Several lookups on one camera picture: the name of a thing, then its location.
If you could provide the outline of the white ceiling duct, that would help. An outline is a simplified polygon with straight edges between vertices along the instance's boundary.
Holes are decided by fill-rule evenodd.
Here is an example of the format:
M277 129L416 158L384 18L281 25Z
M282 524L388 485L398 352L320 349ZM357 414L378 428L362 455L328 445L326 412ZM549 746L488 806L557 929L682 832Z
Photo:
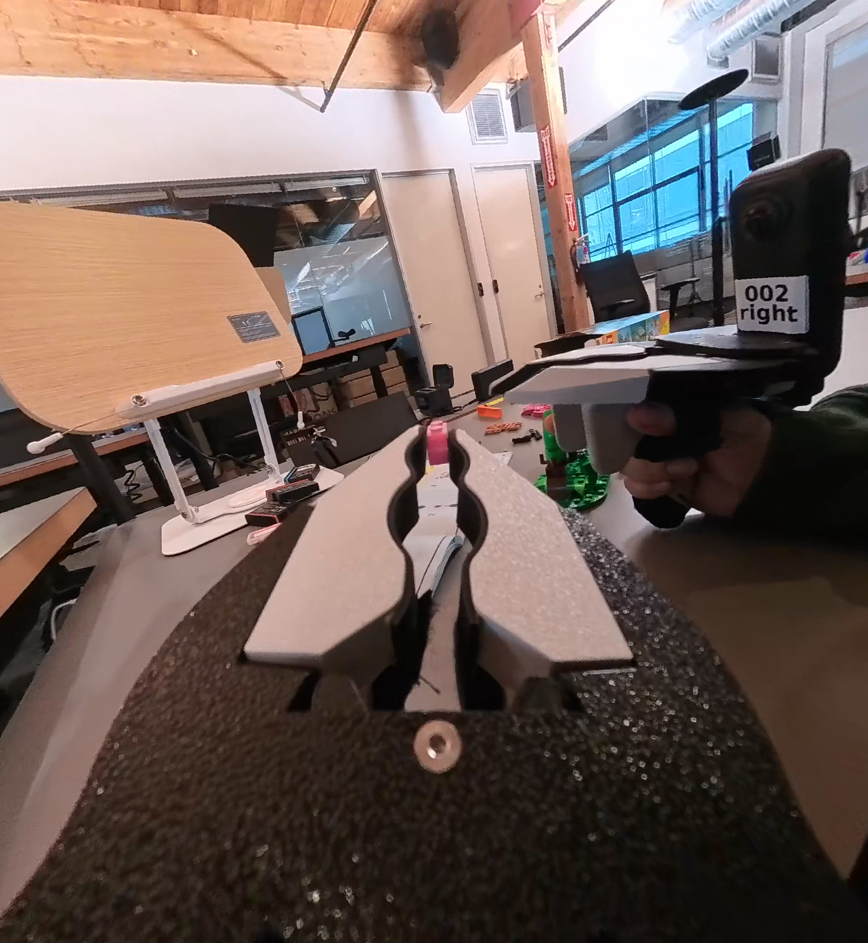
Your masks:
M707 62L720 64L807 5L807 1L665 1L660 14L670 43L686 42L708 30L704 40Z

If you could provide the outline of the black panel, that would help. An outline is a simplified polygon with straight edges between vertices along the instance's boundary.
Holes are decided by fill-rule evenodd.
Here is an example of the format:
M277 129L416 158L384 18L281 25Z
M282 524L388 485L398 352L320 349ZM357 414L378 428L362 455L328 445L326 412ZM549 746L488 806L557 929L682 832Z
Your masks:
M207 221L237 242L255 268L274 266L276 207L212 204L208 206Z

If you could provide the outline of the white door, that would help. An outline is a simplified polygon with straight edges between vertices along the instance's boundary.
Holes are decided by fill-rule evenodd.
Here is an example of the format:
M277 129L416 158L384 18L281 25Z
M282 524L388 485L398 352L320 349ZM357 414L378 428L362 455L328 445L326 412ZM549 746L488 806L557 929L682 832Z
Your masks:
M486 352L451 172L385 174L382 189L425 363L465 390Z
M555 326L534 170L526 164L475 167L474 182L506 355L522 366L534 360L536 346L551 339Z

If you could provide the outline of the black charger box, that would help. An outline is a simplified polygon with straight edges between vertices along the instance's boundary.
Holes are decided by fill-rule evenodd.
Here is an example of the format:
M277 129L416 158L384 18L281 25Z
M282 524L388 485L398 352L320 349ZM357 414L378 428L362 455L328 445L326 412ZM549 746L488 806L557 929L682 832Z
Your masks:
M502 377L508 375L514 369L514 362L511 359L500 360L492 365L473 371L471 381L475 400L478 403L485 403L490 398L491 386Z

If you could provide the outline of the white wall vent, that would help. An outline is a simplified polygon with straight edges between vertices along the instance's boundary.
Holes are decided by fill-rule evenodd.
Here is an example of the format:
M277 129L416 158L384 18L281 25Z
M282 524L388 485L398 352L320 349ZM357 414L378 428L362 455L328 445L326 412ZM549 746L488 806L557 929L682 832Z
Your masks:
M503 94L498 88L487 87L466 106L465 114L474 146L508 143L503 102Z

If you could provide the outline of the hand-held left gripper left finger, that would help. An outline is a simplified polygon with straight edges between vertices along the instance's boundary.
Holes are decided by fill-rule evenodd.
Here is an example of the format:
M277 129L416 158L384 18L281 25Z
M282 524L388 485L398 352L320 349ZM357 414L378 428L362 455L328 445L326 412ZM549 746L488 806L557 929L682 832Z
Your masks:
M395 629L416 599L404 539L419 519L425 432L410 427L316 499L244 645L248 661L360 687L395 664Z

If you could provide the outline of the person's right hand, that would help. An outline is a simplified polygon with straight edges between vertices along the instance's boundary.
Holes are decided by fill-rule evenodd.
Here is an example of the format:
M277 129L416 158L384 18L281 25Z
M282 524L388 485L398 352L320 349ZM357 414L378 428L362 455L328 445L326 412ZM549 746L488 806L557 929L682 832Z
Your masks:
M635 498L671 497L711 517L730 518L764 466L771 433L762 413L734 408L723 412L721 444L714 451L665 462L634 456L620 476Z

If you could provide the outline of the black ceiling speaker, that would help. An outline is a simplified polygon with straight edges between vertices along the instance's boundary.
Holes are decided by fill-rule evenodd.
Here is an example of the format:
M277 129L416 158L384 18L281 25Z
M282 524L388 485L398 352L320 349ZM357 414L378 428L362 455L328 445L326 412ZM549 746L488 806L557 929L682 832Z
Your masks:
M449 70L460 55L460 30L455 12L431 6L420 20L420 43L429 65Z

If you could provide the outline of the green lego plant model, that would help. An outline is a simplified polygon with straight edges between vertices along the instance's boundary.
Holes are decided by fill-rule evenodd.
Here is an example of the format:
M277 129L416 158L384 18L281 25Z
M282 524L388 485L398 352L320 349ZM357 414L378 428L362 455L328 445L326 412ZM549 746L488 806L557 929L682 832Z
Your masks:
M605 501L610 476L595 469L588 449L563 449L551 408L543 413L542 444L542 474L535 481L540 491L561 507L575 511L591 510Z

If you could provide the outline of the black printed box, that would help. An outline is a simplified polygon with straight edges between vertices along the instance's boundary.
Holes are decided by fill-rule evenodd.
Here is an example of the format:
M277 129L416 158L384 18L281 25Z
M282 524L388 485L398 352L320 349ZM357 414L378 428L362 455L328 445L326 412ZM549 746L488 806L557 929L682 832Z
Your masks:
M398 391L288 430L281 440L293 465L337 469L381 450L418 423L412 401Z

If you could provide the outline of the wooden support post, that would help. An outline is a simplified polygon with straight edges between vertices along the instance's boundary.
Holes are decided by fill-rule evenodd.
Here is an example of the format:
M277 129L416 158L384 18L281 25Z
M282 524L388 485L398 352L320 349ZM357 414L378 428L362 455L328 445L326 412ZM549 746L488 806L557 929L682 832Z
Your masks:
M580 236L558 56L554 5L535 2L523 23L522 47L542 164L545 204L556 260L558 296L567 333L590 326L585 288L574 264Z

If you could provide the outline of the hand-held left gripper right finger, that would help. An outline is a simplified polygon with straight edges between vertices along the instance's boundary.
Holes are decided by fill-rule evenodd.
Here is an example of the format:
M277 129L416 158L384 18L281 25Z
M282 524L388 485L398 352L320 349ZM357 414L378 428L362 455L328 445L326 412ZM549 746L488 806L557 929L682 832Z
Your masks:
M456 523L469 543L454 666L460 699L632 669L634 654L558 505L463 431L449 434Z

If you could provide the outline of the lego instruction booklet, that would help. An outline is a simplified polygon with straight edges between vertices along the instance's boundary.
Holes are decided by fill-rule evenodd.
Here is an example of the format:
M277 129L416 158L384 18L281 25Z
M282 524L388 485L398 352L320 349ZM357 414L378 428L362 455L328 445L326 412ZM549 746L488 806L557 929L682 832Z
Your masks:
M412 565L415 595L433 594L465 536L456 523L459 491L450 465L429 465L417 485L418 521L404 538Z

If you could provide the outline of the colourful lego box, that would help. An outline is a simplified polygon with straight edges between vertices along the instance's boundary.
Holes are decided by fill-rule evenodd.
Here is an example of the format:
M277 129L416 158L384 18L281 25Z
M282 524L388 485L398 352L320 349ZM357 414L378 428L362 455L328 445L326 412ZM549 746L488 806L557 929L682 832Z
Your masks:
M596 345L638 343L667 335L671 323L671 313L667 309L644 312L595 323L590 336Z

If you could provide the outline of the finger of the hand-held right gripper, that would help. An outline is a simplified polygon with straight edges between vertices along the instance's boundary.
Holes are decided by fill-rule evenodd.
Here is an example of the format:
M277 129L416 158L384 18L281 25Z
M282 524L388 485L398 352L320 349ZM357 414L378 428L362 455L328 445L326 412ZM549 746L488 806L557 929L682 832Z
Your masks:
M657 352L654 345L591 345L536 360L537 366L595 361L640 360Z
M491 397L517 405L640 402L651 370L636 363L532 363L491 386Z

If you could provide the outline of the wood edged desk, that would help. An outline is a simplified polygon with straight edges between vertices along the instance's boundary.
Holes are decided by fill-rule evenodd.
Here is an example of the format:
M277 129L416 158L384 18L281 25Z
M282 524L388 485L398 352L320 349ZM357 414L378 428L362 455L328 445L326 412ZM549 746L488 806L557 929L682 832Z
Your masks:
M139 430L95 440L92 446L100 457L120 456L132 454L142 447L150 447L150 440L145 431ZM71 450L41 455L27 462L0 469L0 490L78 465L78 459Z
M321 352L304 355L300 373L327 369L339 364L355 363L359 360L368 362L369 351L383 352L382 361L384 361L387 352L397 342L405 337L413 336L413 334L413 329L404 327L380 335L346 341Z
M0 514L0 619L96 511L73 489Z

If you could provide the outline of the black office chair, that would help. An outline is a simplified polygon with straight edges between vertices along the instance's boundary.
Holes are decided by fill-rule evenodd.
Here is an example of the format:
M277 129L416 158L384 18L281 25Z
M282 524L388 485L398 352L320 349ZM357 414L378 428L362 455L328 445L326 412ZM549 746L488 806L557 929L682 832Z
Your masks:
M651 301L631 252L621 252L579 265L594 324L603 324L659 309Z

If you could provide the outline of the wooden top book stand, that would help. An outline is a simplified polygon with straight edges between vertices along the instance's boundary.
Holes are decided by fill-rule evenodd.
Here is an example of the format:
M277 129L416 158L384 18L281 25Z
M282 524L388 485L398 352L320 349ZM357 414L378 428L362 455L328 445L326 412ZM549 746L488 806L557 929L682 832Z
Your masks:
M201 223L0 202L0 385L53 433L92 437L142 423L177 510L177 556L246 525L279 480L261 388L303 353L239 244ZM246 393L267 478L202 506L182 488L159 420Z

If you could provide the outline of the black monitor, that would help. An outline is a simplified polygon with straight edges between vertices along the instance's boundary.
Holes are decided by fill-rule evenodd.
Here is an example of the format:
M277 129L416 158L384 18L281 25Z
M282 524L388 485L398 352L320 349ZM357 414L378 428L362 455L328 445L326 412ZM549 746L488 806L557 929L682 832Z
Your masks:
M305 357L335 347L335 338L323 306L318 305L294 313L290 323Z

